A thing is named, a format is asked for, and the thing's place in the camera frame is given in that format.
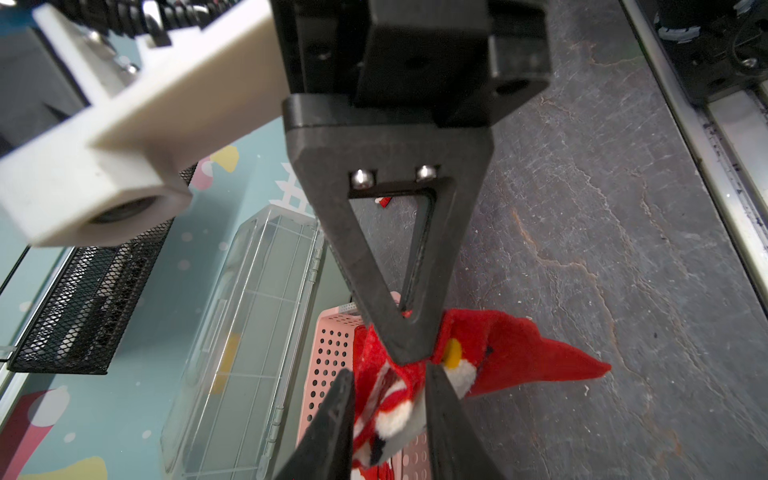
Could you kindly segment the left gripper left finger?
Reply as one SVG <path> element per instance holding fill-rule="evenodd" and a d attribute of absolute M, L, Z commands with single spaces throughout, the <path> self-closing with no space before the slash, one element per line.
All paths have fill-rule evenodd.
<path fill-rule="evenodd" d="M 353 373 L 342 369 L 298 447 L 274 479 L 349 479 L 354 401 Z"/>

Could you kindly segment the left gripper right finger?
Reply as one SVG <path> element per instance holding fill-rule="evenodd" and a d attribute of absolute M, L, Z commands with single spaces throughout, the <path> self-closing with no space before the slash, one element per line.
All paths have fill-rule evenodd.
<path fill-rule="evenodd" d="M 504 479 L 476 436 L 442 366 L 426 366 L 425 405 L 433 479 Z"/>

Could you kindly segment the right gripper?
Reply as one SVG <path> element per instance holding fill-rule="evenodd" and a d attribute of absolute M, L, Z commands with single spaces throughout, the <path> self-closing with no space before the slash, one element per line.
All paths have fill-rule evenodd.
<path fill-rule="evenodd" d="M 494 125 L 549 84 L 544 1 L 275 1 L 291 166 L 364 320 L 426 359 Z"/>

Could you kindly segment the plain red snowman sock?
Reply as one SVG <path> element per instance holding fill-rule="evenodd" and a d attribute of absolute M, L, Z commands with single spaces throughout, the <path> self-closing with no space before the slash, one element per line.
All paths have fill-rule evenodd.
<path fill-rule="evenodd" d="M 611 369 L 543 337 L 531 319 L 501 311 L 445 311 L 428 361 L 405 366 L 390 358 L 374 328 L 360 326 L 353 347 L 352 466 L 365 478 L 389 476 L 387 461 L 425 429 L 428 362 L 444 370 L 460 399 L 526 383 L 591 380 Z"/>

